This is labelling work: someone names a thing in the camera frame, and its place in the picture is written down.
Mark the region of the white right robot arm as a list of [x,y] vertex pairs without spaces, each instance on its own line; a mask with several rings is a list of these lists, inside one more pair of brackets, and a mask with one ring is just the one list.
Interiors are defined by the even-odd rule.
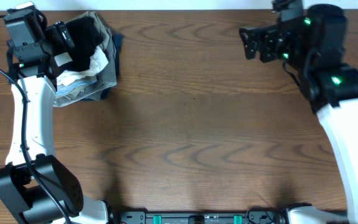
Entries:
[[303,204],[285,208],[275,223],[358,223],[358,69],[343,62],[347,18],[332,4],[307,9],[301,0],[274,1],[275,25],[239,29],[247,59],[281,60],[309,101],[334,151],[347,212]]

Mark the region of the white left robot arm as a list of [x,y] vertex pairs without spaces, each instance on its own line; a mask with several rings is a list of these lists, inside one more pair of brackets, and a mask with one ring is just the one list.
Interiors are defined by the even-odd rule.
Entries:
[[34,18],[4,20],[11,37],[7,79],[14,96],[14,129],[0,168],[0,199],[18,223],[107,223],[107,205],[83,194],[57,159],[53,143],[55,54],[73,46],[64,24]]

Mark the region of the black t-shirt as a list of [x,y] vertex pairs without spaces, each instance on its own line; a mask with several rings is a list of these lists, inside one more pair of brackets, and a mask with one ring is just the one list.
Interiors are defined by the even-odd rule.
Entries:
[[68,51],[72,61],[64,65],[65,70],[81,71],[89,68],[89,58],[95,48],[103,42],[102,35],[94,26],[94,19],[82,17],[66,23],[75,46]]

